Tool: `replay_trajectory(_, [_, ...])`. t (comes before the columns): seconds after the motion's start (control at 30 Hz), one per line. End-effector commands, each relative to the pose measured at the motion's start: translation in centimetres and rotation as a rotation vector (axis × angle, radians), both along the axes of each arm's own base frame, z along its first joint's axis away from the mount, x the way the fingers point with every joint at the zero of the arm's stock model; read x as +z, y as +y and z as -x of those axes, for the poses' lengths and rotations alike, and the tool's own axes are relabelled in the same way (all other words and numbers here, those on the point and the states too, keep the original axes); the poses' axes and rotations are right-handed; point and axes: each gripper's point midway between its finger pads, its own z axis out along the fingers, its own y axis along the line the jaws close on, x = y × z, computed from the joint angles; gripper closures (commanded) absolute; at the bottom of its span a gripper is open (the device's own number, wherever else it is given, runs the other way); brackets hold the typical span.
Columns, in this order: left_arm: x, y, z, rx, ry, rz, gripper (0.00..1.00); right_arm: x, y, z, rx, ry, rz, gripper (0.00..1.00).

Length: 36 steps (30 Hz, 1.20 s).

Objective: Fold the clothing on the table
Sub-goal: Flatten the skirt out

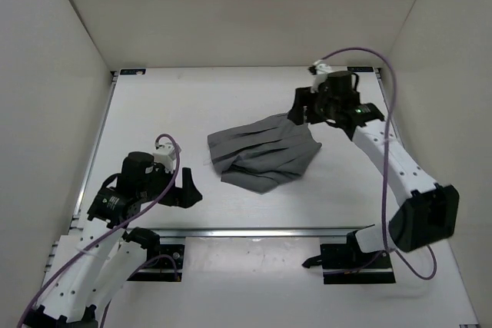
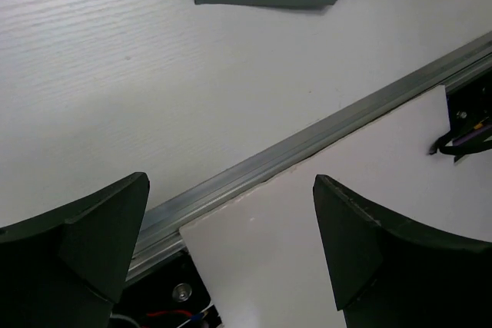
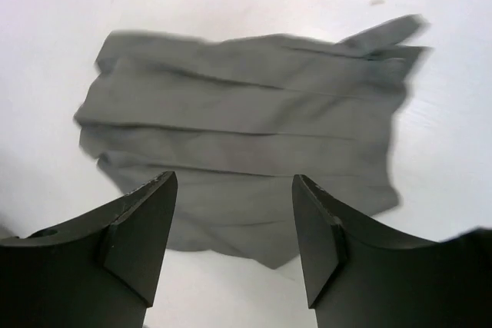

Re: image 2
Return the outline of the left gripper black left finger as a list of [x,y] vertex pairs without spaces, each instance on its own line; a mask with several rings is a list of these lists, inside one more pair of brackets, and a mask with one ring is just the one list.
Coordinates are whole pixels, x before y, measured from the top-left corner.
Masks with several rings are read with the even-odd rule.
[[1,228],[3,327],[106,327],[119,302],[149,195],[135,172]]

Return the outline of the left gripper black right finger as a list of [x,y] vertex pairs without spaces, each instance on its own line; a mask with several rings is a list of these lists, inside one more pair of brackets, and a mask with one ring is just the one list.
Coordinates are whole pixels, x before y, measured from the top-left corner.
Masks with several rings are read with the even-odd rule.
[[491,245],[427,226],[316,177],[314,207],[349,327],[489,327]]

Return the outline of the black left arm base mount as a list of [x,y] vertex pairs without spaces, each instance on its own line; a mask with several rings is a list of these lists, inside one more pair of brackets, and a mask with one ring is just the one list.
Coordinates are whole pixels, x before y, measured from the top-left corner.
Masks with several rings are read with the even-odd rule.
[[222,320],[186,251],[127,283],[109,327],[221,327]]

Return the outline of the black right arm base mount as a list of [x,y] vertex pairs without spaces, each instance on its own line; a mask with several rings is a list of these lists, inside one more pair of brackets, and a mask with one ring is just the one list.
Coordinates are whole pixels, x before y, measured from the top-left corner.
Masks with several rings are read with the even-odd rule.
[[473,78],[447,94],[450,130],[430,147],[429,154],[455,161],[491,149],[491,72]]

